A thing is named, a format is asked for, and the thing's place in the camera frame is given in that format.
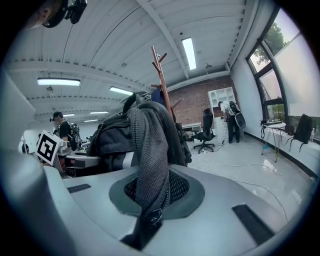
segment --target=desk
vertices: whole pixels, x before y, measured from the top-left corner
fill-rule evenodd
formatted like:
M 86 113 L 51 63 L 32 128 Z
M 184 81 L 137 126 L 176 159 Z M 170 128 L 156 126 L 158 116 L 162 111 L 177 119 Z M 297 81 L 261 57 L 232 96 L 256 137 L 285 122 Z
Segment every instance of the desk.
M 284 127 L 286 127 L 286 124 L 285 124 L 284 122 L 282 122 L 282 123 L 276 123 L 276 124 L 271 124 L 271 125 L 263 125 L 263 126 L 264 126 L 265 128 L 269 128 L 269 132 L 268 132 L 268 136 L 267 136 L 267 138 L 266 138 L 266 140 L 265 140 L 265 144 L 264 144 L 264 146 L 263 146 L 263 148 L 262 148 L 261 155 L 264 154 L 265 146 L 266 146 L 267 143 L 268 143 L 268 139 L 269 139 L 270 134 L 271 134 L 271 131 L 272 131 L 273 139 L 274 139 L 274 149 L 275 149 L 275 162 L 277 162 L 277 160 L 278 160 L 278 153 L 279 153 L 279 149 L 280 149 L 280 141 L 281 141 L 281 133 L 282 133 L 282 130 L 280 129 L 280 136 L 279 136 L 278 147 L 277 147 L 274 129 L 284 128 Z
M 201 128 L 201 122 L 195 122 L 190 124 L 183 124 L 182 129 L 189 135 L 194 135 L 193 131 L 196 131 L 198 133 L 202 132 Z

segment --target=mesh panel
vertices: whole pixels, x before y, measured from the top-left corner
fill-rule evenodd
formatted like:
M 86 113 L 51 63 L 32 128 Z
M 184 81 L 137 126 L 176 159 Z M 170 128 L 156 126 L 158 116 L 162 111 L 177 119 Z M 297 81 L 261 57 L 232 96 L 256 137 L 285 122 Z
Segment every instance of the mesh panel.
M 124 193 L 133 201 L 135 201 L 135 198 L 136 198 L 136 187 L 137 187 L 136 178 L 124 186 Z
M 170 205 L 183 198 L 189 191 L 189 182 L 181 176 L 169 171 L 170 180 Z M 125 185 L 124 193 L 132 200 L 136 197 L 137 179 Z
M 170 205 L 179 199 L 183 198 L 189 190 L 189 182 L 175 174 L 173 171 L 169 172 L 170 178 Z

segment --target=window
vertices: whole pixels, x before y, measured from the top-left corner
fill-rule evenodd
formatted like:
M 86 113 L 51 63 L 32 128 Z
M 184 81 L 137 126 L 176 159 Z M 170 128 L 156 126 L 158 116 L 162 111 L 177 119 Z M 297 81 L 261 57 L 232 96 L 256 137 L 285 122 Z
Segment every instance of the window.
M 282 98 L 279 83 L 273 69 L 261 76 L 259 82 L 264 92 L 264 102 Z
M 280 120 L 297 129 L 301 115 L 312 118 L 320 143 L 320 74 L 313 54 L 294 22 L 274 11 L 246 58 L 253 72 L 265 120 Z
M 297 34 L 299 29 L 289 16 L 280 9 L 270 29 L 264 37 L 264 41 L 270 48 L 272 55 L 276 56 L 288 42 Z
M 285 121 L 285 108 L 283 104 L 267 105 L 266 118 L 271 121 Z
M 263 50 L 261 46 L 259 46 L 254 53 L 251 55 L 250 60 L 254 66 L 255 72 L 259 72 L 262 70 L 268 63 L 270 63 L 270 59 Z

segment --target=fluorescent light fixture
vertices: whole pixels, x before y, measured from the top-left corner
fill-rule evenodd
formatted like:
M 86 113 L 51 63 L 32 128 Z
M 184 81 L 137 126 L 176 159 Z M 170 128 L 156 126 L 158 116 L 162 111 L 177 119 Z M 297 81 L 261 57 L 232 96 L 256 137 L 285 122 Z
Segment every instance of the fluorescent light fixture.
M 110 88 L 110 91 L 121 93 L 121 94 L 126 94 L 126 95 L 132 95 L 133 94 L 132 91 L 122 90 L 122 89 L 119 89 L 119 88 L 116 88 L 116 87 L 113 87 L 113 86 Z
M 197 66 L 196 66 L 194 45 L 192 43 L 191 37 L 183 39 L 182 44 L 185 50 L 186 57 L 189 62 L 189 68 L 190 70 L 194 70 Z
M 86 123 L 86 122 L 95 122 L 95 121 L 98 121 L 98 119 L 95 119 L 95 120 L 86 120 L 86 121 L 84 121 L 84 122 Z
M 102 111 L 102 112 L 90 112 L 90 114 L 107 114 L 108 111 Z
M 79 86 L 80 80 L 68 78 L 38 78 L 38 85 L 40 86 Z

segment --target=red brick wall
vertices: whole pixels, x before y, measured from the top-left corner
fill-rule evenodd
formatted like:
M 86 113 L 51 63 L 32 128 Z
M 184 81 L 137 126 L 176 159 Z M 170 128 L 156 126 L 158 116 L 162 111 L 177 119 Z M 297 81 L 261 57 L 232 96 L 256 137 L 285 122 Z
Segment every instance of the red brick wall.
M 210 108 L 208 92 L 232 87 L 235 100 L 238 96 L 231 77 L 222 76 L 194 83 L 169 92 L 170 104 L 173 106 L 180 98 L 182 101 L 173 109 L 177 122 L 183 125 L 200 123 L 203 125 L 203 111 Z M 219 107 L 213 108 L 215 117 L 222 117 Z

